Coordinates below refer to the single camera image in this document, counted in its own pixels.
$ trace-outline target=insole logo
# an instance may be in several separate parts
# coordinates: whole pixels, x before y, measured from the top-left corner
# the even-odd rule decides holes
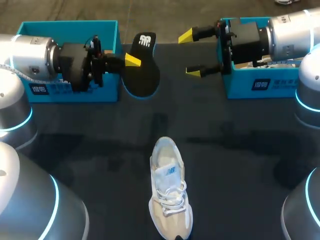
[[[172,168],[169,168],[167,171],[166,171],[166,176],[170,175],[170,174],[173,174],[176,170],[176,167],[172,167]]]
[[[151,36],[145,36],[145,35],[140,36],[140,41],[139,41],[140,45],[150,47],[150,43],[151,43]]]

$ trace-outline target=blue led ring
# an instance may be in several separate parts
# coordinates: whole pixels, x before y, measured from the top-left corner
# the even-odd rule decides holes
[[[58,184],[56,182],[56,180],[50,175],[50,177],[52,178],[53,184],[54,184],[54,188],[55,188],[55,202],[54,202],[54,208],[53,208],[53,212],[52,215],[50,217],[50,220],[47,224],[47,226],[45,227],[43,233],[41,234],[41,236],[38,238],[38,240],[44,240],[45,237],[47,236],[50,228],[52,227],[52,224],[54,224],[57,212],[58,212],[58,206],[59,206],[59,189],[58,189]]]
[[[305,105],[305,104],[299,99],[297,90],[295,90],[295,98],[296,98],[296,100],[298,101],[298,103],[299,103],[302,107],[304,107],[304,108],[306,108],[306,109],[308,109],[308,110],[310,110],[310,111],[320,113],[320,109],[311,108],[311,107]]]
[[[0,129],[0,133],[6,133],[6,132],[10,132],[10,131],[16,130],[18,128],[21,128],[23,125],[25,125],[31,119],[31,117],[32,117],[32,108],[31,108],[30,114],[26,118],[26,120],[24,120],[22,123],[20,123],[17,126],[10,127],[10,128],[5,128],[5,129]]]
[[[320,221],[318,219],[318,217],[316,216],[316,213],[314,211],[314,209],[311,206],[311,202],[310,202],[310,198],[309,198],[309,181],[310,181],[310,177],[312,175],[312,173],[316,170],[316,168],[309,174],[308,178],[306,179],[306,183],[305,183],[305,198],[306,198],[306,203],[308,205],[308,208],[310,210],[310,213],[313,217],[313,219],[315,220],[316,224],[318,224],[318,226],[320,227]]]

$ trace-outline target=shoe lace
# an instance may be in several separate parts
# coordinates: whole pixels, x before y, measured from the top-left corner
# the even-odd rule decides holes
[[[187,184],[185,181],[181,182],[182,188],[173,187],[168,188],[164,193],[160,192],[158,189],[157,195],[159,203],[162,206],[162,211],[165,216],[169,214],[176,214],[186,210],[186,204],[184,195],[186,194]]]

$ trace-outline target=shoe tongue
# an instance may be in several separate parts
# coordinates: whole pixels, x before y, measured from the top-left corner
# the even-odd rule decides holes
[[[181,188],[181,171],[177,163],[171,163],[154,171],[155,187],[161,193],[169,188]]]

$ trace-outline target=black shoe insole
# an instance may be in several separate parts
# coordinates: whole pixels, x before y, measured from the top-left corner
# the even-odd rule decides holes
[[[129,94],[138,98],[152,96],[160,82],[160,70],[154,60],[156,34],[154,32],[140,32],[132,42],[128,54],[141,60],[141,66],[126,66],[122,81]]]

